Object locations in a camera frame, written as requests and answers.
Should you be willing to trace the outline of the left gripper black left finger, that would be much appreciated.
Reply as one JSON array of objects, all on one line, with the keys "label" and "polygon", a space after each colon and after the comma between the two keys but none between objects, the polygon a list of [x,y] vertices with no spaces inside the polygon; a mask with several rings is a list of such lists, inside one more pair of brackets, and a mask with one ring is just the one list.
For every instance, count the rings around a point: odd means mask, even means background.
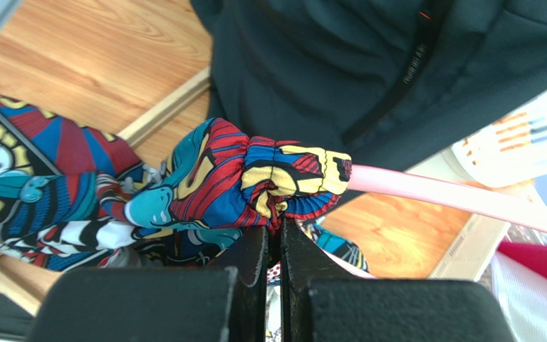
[{"label": "left gripper black left finger", "polygon": [[28,341],[262,341],[268,234],[204,267],[79,269],[51,287]]}]

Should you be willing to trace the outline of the colourful comic print shorts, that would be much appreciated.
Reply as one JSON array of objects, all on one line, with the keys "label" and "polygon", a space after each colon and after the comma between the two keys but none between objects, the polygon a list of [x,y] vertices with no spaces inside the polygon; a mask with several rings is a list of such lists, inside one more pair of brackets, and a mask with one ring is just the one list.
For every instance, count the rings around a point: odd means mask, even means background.
[{"label": "colourful comic print shorts", "polygon": [[248,229],[286,219],[367,270],[352,242],[309,222],[347,188],[349,155],[250,137],[214,118],[159,167],[122,138],[0,95],[0,251],[41,269],[199,267]]}]

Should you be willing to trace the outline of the pink clothes hanger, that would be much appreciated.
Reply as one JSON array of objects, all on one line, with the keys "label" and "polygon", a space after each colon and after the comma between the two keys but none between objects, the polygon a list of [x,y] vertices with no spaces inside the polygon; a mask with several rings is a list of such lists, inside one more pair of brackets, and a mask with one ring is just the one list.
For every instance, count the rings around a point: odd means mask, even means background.
[{"label": "pink clothes hanger", "polygon": [[353,165],[349,190],[440,204],[547,233],[547,206],[468,185]]}]

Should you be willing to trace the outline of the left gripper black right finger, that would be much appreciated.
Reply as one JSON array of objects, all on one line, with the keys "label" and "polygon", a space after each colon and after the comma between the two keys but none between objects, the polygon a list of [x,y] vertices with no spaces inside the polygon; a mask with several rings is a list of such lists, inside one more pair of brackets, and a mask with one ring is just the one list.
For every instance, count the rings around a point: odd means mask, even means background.
[{"label": "left gripper black right finger", "polygon": [[281,228],[284,341],[512,341],[492,294],[455,280],[363,279],[286,220]]}]

